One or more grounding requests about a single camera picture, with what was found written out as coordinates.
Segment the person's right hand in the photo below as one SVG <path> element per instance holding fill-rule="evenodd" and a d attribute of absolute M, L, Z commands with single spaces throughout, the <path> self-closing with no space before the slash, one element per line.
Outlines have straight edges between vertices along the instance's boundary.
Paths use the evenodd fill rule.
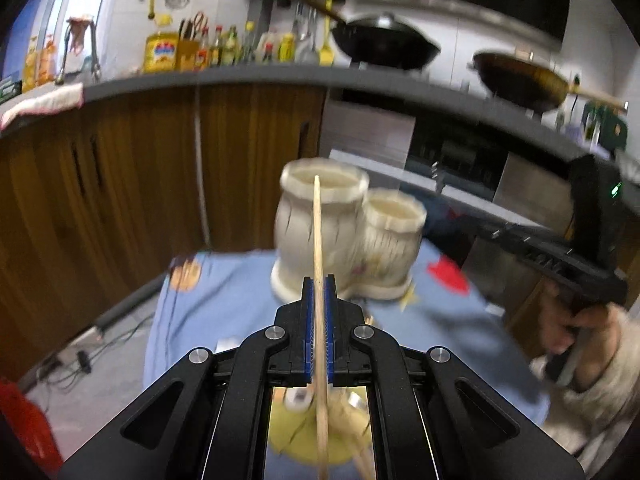
<path fill-rule="evenodd" d="M 549 280 L 544 281 L 540 304 L 540 343 L 544 350 L 562 354 L 576 344 L 580 333 L 586 334 L 573 380 L 578 390 L 589 389 L 603 375 L 620 345 L 616 305 L 592 306 L 573 314 L 561 300 L 559 286 Z"/>

